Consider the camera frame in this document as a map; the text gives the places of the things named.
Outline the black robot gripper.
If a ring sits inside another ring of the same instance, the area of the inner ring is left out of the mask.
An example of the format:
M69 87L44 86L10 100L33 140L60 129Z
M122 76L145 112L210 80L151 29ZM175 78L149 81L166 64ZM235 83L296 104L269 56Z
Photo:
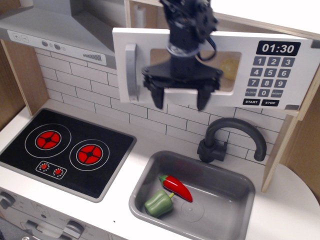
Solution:
M196 106L202 111L211 93L220 89L223 76L222 70L204 64L214 56L203 58L200 53L190 57L171 55L164 62L144 67L141 70L143 86L151 92L154 105L163 108L165 89L188 89L198 92Z

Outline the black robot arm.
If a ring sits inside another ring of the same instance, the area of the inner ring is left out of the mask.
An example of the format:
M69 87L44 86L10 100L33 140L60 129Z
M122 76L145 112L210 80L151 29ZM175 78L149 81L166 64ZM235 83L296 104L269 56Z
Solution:
M210 34L218 20L209 0L162 0L169 26L169 60L142 68L143 85L154 105L163 108L165 89L197 90L197 109L203 110L211 94L219 90L223 71L204 64L216 55Z

